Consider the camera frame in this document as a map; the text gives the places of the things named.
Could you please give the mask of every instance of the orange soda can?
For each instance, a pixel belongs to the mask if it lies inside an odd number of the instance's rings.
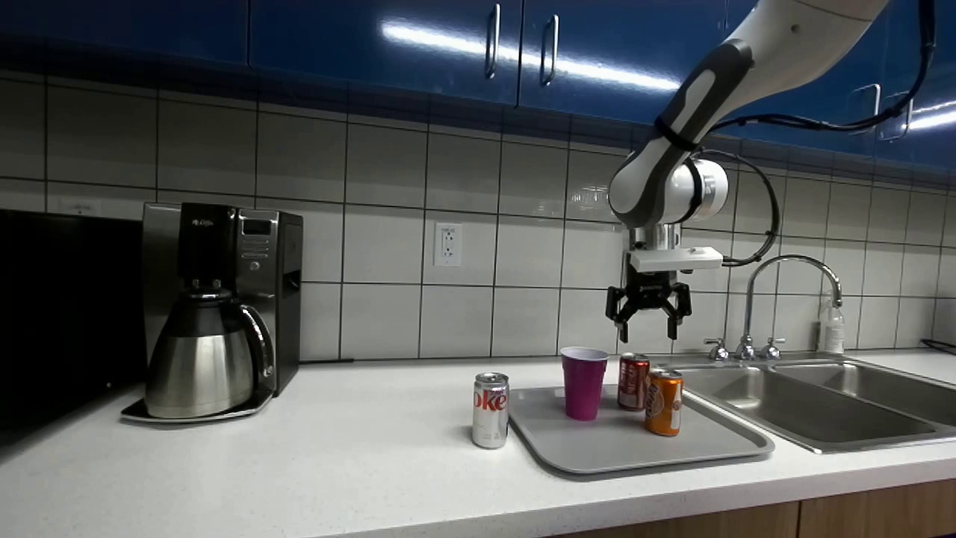
[[[674,437],[681,431],[683,392],[684,377],[679,371],[650,371],[644,410],[644,428],[648,432]]]

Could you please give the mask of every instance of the electrical outlet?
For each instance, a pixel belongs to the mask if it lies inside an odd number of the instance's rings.
[[[435,223],[435,259],[432,263],[436,267],[461,267],[464,250],[461,222]]]
[[[72,196],[63,196],[58,202],[59,213],[85,214],[89,216],[102,216],[103,205],[100,200],[95,198],[78,198]]]

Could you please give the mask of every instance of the sink basin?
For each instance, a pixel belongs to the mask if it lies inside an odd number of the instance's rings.
[[[678,370],[689,392],[817,453],[953,435],[946,427],[773,371],[769,365]]]
[[[956,426],[956,390],[915,376],[853,361],[777,365],[772,369],[924,420]]]

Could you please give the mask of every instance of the soap bottle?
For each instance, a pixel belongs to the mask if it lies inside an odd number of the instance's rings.
[[[816,350],[842,354],[844,332],[843,314],[832,302],[827,302],[820,308],[820,337]]]

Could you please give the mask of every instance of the purple plastic cup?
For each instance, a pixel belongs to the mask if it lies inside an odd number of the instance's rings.
[[[564,413],[574,420],[598,417],[607,353],[589,347],[565,347],[561,350],[564,368]]]

